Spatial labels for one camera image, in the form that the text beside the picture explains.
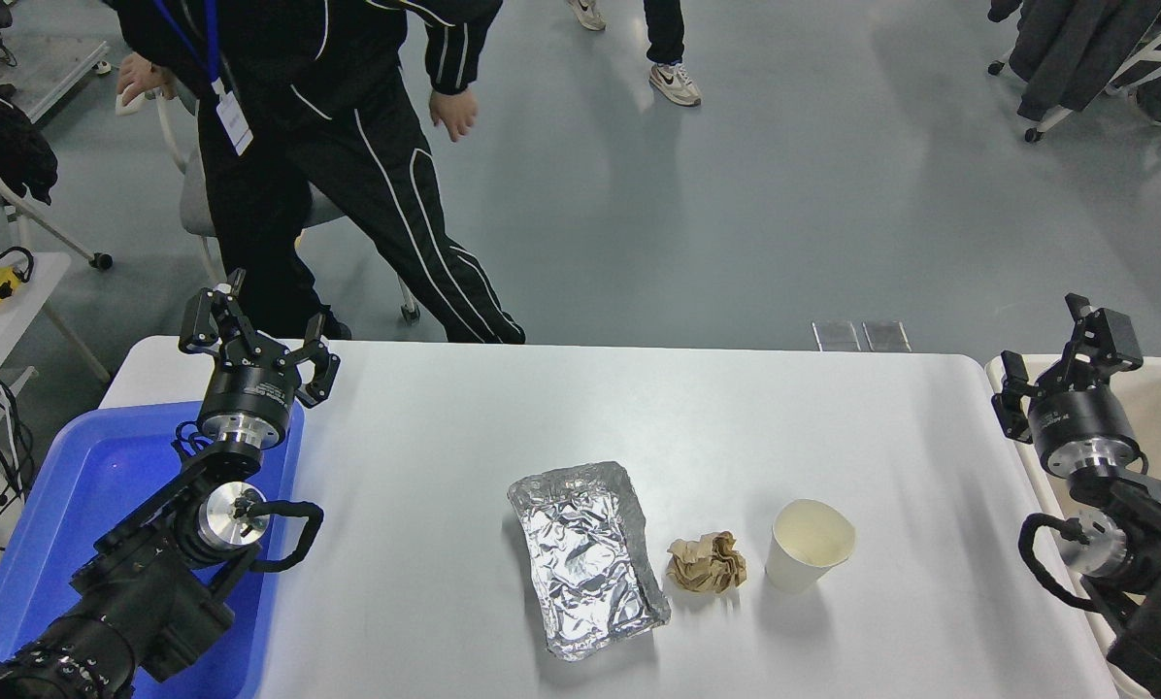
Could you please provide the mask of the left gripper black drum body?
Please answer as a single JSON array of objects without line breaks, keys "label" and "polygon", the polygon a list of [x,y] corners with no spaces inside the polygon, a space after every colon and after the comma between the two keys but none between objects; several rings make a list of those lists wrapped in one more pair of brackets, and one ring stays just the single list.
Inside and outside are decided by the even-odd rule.
[{"label": "left gripper black drum body", "polygon": [[216,359],[205,397],[200,408],[200,423],[221,416],[245,415],[265,423],[289,424],[295,392],[301,385],[296,368],[277,368],[255,363],[228,363]]}]

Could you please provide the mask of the person's right hand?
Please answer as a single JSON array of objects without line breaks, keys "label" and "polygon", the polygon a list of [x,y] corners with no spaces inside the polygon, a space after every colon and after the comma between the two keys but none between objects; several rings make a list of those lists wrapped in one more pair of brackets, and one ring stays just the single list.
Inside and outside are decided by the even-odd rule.
[{"label": "person's right hand", "polygon": [[174,75],[167,69],[154,65],[139,53],[128,55],[118,63],[117,96],[121,107],[129,107],[134,99],[150,91],[163,89],[165,96],[174,96]]}]

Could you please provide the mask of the person's left hand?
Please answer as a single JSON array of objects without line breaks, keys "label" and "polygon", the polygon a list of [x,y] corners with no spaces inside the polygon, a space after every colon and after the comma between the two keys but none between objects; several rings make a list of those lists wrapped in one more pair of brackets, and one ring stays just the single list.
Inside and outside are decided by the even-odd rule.
[{"label": "person's left hand", "polygon": [[430,93],[428,110],[431,123],[442,128],[452,143],[457,143],[471,134],[478,118],[479,103],[471,88],[455,94],[434,91]]}]

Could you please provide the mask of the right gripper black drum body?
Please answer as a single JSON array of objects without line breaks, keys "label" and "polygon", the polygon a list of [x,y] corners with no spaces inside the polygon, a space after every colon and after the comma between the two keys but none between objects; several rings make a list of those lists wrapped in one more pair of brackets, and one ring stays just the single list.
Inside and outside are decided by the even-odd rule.
[{"label": "right gripper black drum body", "polygon": [[1134,428],[1109,385],[1046,392],[1030,399],[1030,444],[1039,464],[1075,464],[1065,451],[1096,452],[1115,464],[1137,460]]}]

